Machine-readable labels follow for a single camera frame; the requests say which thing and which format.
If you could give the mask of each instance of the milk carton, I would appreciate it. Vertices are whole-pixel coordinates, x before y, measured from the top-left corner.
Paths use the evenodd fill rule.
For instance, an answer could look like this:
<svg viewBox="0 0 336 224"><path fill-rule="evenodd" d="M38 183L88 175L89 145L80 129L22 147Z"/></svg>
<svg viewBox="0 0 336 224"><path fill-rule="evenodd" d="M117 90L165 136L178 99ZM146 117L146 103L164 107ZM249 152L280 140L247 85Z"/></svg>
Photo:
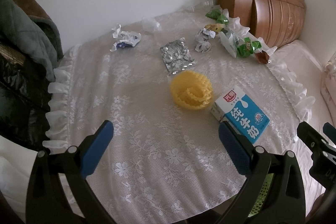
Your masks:
<svg viewBox="0 0 336 224"><path fill-rule="evenodd" d="M255 143L269 123L264 112L236 85L214 102L211 113L219 122L228 121L251 143Z"/></svg>

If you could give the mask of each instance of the green candy wrapper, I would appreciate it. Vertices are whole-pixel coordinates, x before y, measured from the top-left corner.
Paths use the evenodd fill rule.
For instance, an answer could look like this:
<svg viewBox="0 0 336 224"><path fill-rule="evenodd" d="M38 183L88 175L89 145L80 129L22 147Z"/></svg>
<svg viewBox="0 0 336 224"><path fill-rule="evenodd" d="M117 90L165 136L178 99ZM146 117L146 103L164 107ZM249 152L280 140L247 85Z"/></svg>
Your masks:
<svg viewBox="0 0 336 224"><path fill-rule="evenodd" d="M248 57L258 48L261 48L259 41L252 41L249 37L244 38L245 43L237 47L237 53L241 57Z"/></svg>
<svg viewBox="0 0 336 224"><path fill-rule="evenodd" d="M217 18L222 14L219 9L213 9L208 12L205 16L217 20Z"/></svg>
<svg viewBox="0 0 336 224"><path fill-rule="evenodd" d="M224 34L227 34L227 30L226 30L225 28L223 28L223 29L221 30L221 32L223 32Z"/></svg>
<svg viewBox="0 0 336 224"><path fill-rule="evenodd" d="M228 25L229 20L226 18L225 15L221 14L221 15L217 18L216 22L217 22L217 23L220 23L220 24Z"/></svg>

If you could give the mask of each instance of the silver foil wrapper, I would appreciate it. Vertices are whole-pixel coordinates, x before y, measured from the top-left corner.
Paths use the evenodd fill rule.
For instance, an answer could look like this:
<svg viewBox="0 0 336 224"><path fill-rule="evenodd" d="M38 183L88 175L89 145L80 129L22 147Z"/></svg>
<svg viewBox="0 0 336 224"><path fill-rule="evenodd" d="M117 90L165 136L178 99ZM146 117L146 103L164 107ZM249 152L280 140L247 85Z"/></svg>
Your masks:
<svg viewBox="0 0 336 224"><path fill-rule="evenodd" d="M167 45L161 47L160 51L167 70L172 75L196 64L185 45L184 37L169 42Z"/></svg>

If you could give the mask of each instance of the wooden headboard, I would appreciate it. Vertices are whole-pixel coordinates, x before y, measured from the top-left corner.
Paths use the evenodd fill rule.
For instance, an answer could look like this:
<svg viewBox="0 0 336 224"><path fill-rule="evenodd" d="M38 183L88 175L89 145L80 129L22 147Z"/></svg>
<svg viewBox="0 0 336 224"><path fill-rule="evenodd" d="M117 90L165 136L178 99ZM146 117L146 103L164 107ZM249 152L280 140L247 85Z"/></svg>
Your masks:
<svg viewBox="0 0 336 224"><path fill-rule="evenodd" d="M305 0L219 0L219 4L269 47L298 39L306 12Z"/></svg>

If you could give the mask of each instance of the crumpled candy wrapper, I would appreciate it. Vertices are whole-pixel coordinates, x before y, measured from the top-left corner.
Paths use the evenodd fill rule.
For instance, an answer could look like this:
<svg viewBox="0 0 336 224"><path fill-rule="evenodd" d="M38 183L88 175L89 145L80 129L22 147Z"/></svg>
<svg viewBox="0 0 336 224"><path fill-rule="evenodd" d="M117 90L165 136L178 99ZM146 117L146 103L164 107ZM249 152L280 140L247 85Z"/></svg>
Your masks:
<svg viewBox="0 0 336 224"><path fill-rule="evenodd" d="M226 25L225 24L220 24L220 23L215 23L215 24L207 24L204 26L208 31L213 31L215 34L218 34L221 30L223 30Z"/></svg>
<svg viewBox="0 0 336 224"><path fill-rule="evenodd" d="M241 57L249 57L258 48L261 48L261 43L258 40L251 41L249 37L245 37L244 44L237 47L237 53Z"/></svg>
<svg viewBox="0 0 336 224"><path fill-rule="evenodd" d="M217 23L227 25L229 23L228 15L222 13L222 8L219 5L216 7L218 8L214 7L214 9L208 12L205 16L216 20Z"/></svg>
<svg viewBox="0 0 336 224"><path fill-rule="evenodd" d="M160 48L162 58L167 70L172 75L185 70L188 66L196 64L185 45L185 38L169 42Z"/></svg>
<svg viewBox="0 0 336 224"><path fill-rule="evenodd" d="M112 28L112 36L113 38L118 39L117 42L113 44L113 48L110 49L111 52L116 51L118 48L125 48L125 47L134 47L139 43L141 40L141 34L137 32L126 32L120 31L121 25L116 24Z"/></svg>
<svg viewBox="0 0 336 224"><path fill-rule="evenodd" d="M266 65L268 63L271 63L271 60L269 59L269 55L265 51L255 52L254 55L261 64Z"/></svg>
<svg viewBox="0 0 336 224"><path fill-rule="evenodd" d="M209 39L214 38L216 33L214 31L207 30L206 28L200 29L196 34L195 40L197 42L195 50L197 52L207 52L211 48Z"/></svg>

